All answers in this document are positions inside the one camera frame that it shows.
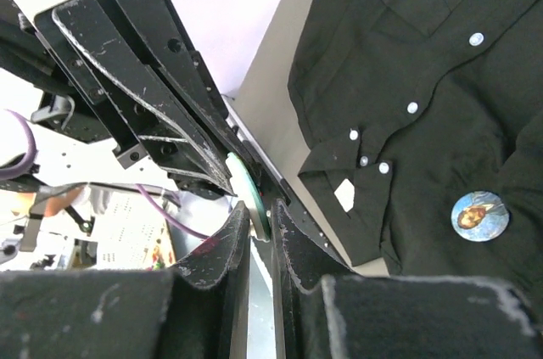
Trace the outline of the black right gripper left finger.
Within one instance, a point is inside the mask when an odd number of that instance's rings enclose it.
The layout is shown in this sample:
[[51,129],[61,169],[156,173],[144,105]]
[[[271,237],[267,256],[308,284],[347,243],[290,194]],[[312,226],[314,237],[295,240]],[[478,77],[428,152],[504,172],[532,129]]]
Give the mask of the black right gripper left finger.
[[249,212],[157,271],[4,272],[4,358],[243,358]]

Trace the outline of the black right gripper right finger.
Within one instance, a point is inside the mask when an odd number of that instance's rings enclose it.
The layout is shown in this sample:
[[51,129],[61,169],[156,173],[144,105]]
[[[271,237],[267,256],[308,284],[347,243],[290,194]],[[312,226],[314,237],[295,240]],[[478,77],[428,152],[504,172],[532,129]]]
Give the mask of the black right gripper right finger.
[[280,358],[539,358],[521,295],[478,277],[363,277],[271,208]]

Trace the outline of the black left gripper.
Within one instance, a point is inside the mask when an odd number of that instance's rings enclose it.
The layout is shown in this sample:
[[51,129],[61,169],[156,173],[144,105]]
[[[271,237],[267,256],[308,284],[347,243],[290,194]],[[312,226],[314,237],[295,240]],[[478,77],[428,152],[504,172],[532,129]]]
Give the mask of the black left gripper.
[[294,204],[229,113],[171,0],[67,0],[2,46],[16,75],[68,104],[68,115],[43,120],[55,132],[84,143],[112,138],[122,167],[149,159],[177,188],[207,198],[233,193],[226,158],[234,153],[265,207]]

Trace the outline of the iridescent round brooch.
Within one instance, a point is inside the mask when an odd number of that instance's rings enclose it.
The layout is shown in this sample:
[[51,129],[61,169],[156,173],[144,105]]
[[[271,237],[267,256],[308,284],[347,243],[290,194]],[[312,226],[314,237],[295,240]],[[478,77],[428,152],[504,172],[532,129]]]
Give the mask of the iridescent round brooch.
[[234,193],[242,200],[249,211],[254,236],[268,242],[271,237],[271,228],[261,195],[242,160],[234,153],[229,153],[226,165],[230,171],[230,184]]

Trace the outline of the black button-up shirt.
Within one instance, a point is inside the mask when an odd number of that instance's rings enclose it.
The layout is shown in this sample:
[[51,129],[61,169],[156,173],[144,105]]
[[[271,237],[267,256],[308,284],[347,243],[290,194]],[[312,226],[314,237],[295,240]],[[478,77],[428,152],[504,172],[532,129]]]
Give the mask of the black button-up shirt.
[[[542,294],[542,0],[313,0],[288,80],[299,171],[355,266]],[[498,195],[506,231],[451,209]]]

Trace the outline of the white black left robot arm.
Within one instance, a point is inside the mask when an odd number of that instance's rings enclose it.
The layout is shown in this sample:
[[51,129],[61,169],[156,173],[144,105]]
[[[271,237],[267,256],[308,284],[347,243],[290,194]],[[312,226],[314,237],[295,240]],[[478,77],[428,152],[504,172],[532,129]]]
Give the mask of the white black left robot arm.
[[244,136],[235,93],[279,0],[1,0],[1,103],[31,106],[35,164],[5,188],[78,184],[241,194],[235,154],[264,199],[283,195]]

